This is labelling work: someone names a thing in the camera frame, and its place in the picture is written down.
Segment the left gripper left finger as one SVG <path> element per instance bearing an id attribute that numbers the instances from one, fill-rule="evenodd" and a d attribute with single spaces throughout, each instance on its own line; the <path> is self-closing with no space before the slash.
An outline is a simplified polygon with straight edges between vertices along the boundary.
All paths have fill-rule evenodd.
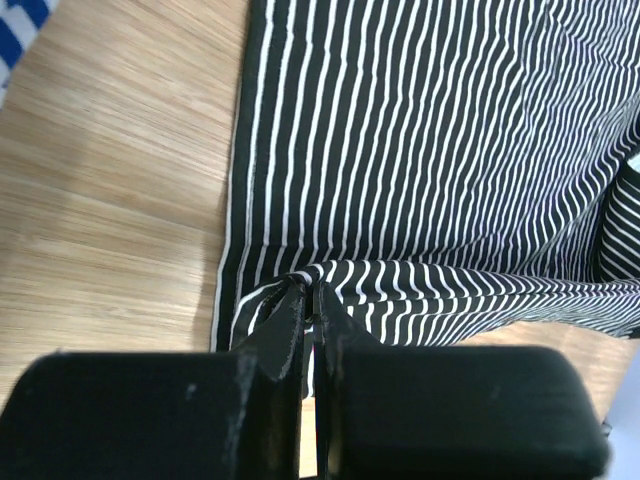
<path id="1" fill-rule="evenodd" d="M 305 290 L 226 353 L 55 353 L 1 415 L 5 479 L 295 479 Z"/>

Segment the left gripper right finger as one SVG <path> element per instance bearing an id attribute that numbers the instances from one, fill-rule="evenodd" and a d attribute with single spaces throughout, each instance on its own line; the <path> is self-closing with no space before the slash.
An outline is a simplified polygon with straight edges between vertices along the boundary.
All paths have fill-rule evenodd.
<path id="1" fill-rule="evenodd" d="M 586 388 L 540 346 L 385 345 L 314 289 L 322 479 L 593 479 L 610 450 Z"/>

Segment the black white striped tank top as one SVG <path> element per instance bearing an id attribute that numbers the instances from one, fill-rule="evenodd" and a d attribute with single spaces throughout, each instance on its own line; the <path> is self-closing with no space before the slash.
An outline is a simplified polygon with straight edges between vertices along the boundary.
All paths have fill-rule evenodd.
<path id="1" fill-rule="evenodd" d="M 255 1 L 210 346 L 328 284 L 391 345 L 639 333 L 635 1 Z"/>

